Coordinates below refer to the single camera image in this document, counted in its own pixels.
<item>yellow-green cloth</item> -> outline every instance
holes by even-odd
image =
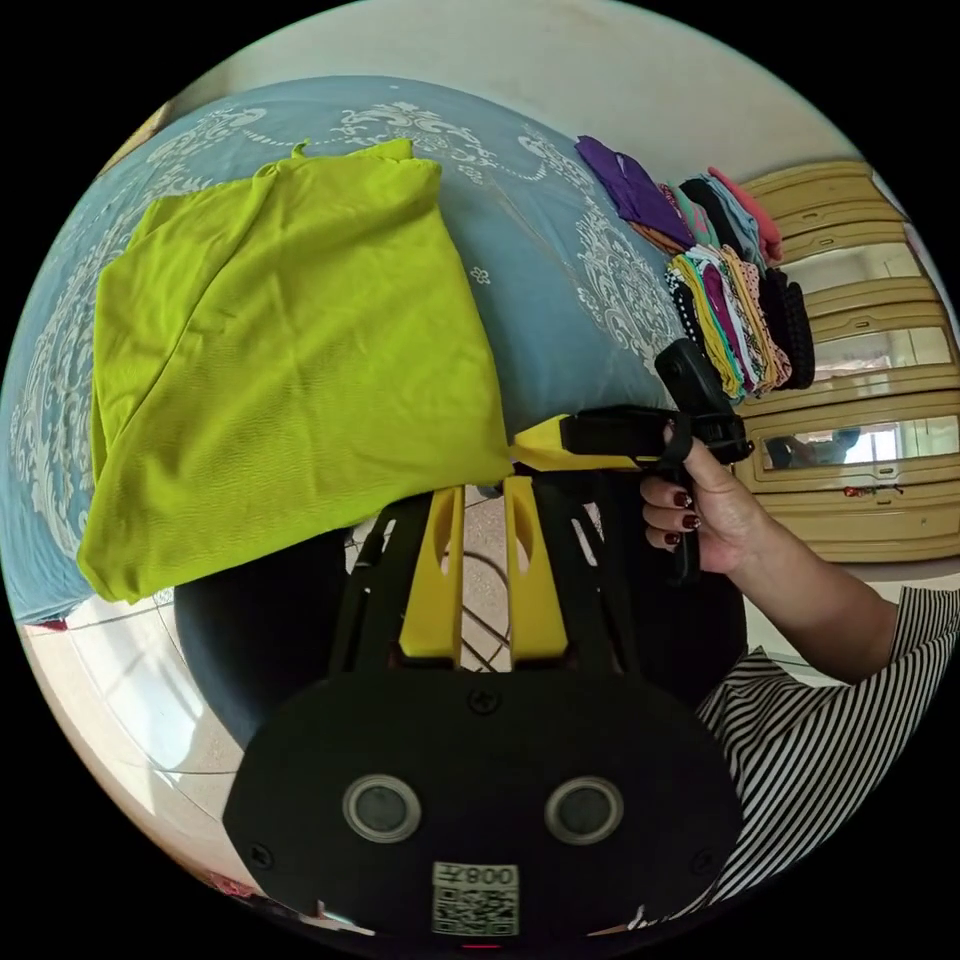
[[[150,206],[97,289],[77,562],[100,596],[132,603],[511,472],[440,174],[409,140],[298,147]]]

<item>black and white striped sleeve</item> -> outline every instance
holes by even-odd
[[[744,657],[699,711],[721,741],[744,828],[717,883],[677,916],[726,900],[834,833],[916,729],[960,634],[960,590],[906,589],[890,665],[852,686],[810,687],[762,651]]]

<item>bed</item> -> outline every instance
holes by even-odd
[[[669,405],[654,358],[683,331],[666,256],[617,218],[569,138],[469,94],[388,77],[231,96],[95,182],[27,300],[0,396],[0,556],[18,623],[65,616],[92,593],[74,557],[92,493],[97,278],[146,207],[248,177],[304,140],[308,155],[342,154],[398,136],[443,165],[440,207],[490,340],[509,434],[592,407]]]

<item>qr code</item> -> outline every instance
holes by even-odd
[[[520,932],[515,867],[436,864],[433,890],[434,933],[513,937]]]

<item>purple shirt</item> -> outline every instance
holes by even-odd
[[[593,137],[580,137],[577,153],[610,194],[621,220],[659,230],[684,249],[696,243],[670,201],[633,157],[614,153]]]

